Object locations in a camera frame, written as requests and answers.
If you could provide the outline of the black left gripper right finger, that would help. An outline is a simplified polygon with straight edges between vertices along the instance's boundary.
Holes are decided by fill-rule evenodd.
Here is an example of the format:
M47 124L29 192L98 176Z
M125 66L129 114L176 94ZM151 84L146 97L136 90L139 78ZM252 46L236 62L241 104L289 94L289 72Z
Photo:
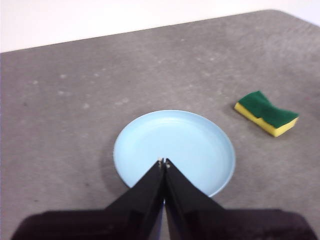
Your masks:
M315 240L306 219L281 209L226 209L165 162L165 207L174 240Z

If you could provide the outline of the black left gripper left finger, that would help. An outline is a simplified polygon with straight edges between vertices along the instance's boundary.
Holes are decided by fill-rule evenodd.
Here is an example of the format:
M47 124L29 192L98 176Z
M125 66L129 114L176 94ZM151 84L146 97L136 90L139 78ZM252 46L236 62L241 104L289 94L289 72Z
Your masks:
M147 240L161 217L163 159L103 209L46 211L25 218L14 240Z

